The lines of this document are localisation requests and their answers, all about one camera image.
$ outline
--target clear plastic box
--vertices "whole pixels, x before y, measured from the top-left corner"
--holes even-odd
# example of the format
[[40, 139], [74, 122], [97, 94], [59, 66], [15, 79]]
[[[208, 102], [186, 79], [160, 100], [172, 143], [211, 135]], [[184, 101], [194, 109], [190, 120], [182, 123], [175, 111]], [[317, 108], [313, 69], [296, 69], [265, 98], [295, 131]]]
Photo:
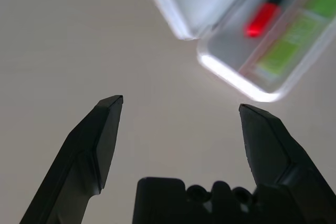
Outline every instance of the clear plastic box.
[[[336, 19], [320, 21], [305, 9], [309, 0], [284, 0], [268, 31], [248, 38], [246, 24], [263, 1], [155, 0], [178, 39], [199, 39], [198, 60], [206, 69], [253, 100], [274, 102], [293, 88], [336, 37]], [[304, 43], [284, 48], [289, 38], [298, 40], [293, 31], [302, 29], [309, 32], [301, 35]]]

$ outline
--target red object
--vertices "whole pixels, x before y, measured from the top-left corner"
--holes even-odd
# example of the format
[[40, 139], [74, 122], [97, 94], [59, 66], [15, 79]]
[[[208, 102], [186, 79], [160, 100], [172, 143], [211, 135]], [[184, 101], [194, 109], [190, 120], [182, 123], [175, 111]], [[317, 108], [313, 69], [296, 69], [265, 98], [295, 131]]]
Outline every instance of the red object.
[[273, 3], [265, 3], [258, 11], [256, 17], [248, 25], [246, 34], [249, 37], [259, 37], [267, 25], [279, 14], [280, 7]]

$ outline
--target white background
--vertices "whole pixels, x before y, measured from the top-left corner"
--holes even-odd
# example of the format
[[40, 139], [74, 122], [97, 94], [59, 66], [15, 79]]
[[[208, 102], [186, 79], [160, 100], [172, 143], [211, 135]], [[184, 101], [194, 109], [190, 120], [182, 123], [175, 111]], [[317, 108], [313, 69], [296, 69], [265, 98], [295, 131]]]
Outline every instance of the white background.
[[[253, 190], [238, 114], [247, 98], [196, 61], [152, 0], [0, 0], [0, 216], [19, 223], [67, 134], [124, 95], [107, 185], [84, 224], [131, 223], [144, 176]], [[280, 117], [336, 189], [336, 45], [283, 100]]]

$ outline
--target green label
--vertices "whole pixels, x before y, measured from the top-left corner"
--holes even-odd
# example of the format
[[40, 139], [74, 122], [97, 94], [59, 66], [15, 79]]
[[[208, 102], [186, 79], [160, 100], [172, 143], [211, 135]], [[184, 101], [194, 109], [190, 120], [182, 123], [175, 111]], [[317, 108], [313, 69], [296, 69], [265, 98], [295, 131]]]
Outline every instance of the green label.
[[306, 9], [325, 18], [333, 18], [336, 14], [336, 0], [309, 0]]
[[281, 74], [289, 61], [309, 42], [319, 24], [308, 16], [297, 18], [257, 65], [270, 73]]

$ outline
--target black plastic part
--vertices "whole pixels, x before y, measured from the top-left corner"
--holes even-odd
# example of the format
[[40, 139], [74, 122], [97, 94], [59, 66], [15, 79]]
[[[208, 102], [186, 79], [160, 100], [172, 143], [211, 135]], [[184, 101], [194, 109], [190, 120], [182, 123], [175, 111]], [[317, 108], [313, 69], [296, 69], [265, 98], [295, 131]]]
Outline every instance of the black plastic part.
[[257, 186], [285, 186], [307, 223], [336, 223], [336, 196], [280, 119], [242, 104], [246, 155]]
[[191, 201], [204, 203], [210, 200], [211, 194], [208, 193], [202, 186], [194, 185], [188, 188], [187, 197]]
[[70, 132], [20, 224], [81, 223], [106, 184], [122, 104], [121, 95], [101, 100]]

